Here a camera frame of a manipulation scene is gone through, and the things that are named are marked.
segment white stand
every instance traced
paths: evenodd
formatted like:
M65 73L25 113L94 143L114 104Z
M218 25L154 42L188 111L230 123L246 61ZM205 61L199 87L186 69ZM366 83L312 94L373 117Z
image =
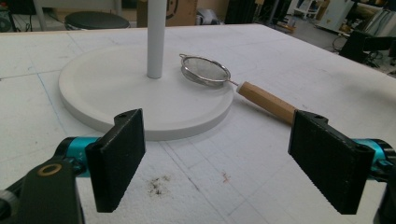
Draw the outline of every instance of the white stand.
M178 55L185 52L163 53L165 16L166 1L149 1L147 49L100 49L64 68L59 87L71 114L106 133L115 116L142 108L146 139L154 141L203 133L224 119L233 87L212 89L183 77Z

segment sieve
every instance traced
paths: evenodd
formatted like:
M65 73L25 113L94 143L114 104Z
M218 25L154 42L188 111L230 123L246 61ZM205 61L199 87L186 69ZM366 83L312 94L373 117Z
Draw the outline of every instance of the sieve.
M294 106L249 82L238 84L232 81L230 71L216 61L200 56L179 55L181 57L181 72L188 80L209 87L219 87L224 82L231 82L237 86L236 92L250 102L285 120L288 124L293 123L296 110Z

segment white table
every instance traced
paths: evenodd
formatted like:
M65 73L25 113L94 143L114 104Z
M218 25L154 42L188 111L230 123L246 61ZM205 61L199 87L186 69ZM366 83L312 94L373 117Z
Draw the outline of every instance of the white table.
M146 29L0 36L0 189L52 156L67 136L102 135L73 118L58 77L94 49L147 43ZM165 46L227 66L351 138L396 146L396 79L261 25L167 28ZM97 214L78 179L87 223L373 223L385 184L368 181L356 216L338 214L288 154L290 127L235 94L226 119L187 139L147 142L119 208ZM160 178L162 195L150 193Z

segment dirt particle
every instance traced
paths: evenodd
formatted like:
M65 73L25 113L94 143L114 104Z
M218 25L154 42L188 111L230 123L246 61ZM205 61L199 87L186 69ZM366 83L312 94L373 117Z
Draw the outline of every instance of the dirt particle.
M169 175L163 175L161 177L152 178L148 182L148 195L150 197L162 197L169 193L166 187L167 182L171 180Z

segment strainer handle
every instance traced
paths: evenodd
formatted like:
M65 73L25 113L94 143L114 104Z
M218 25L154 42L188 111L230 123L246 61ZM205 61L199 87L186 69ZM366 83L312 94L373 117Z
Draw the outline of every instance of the strainer handle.
M270 92L248 82L240 84L236 91L250 102L285 120L288 124L293 123L294 111L297 108Z

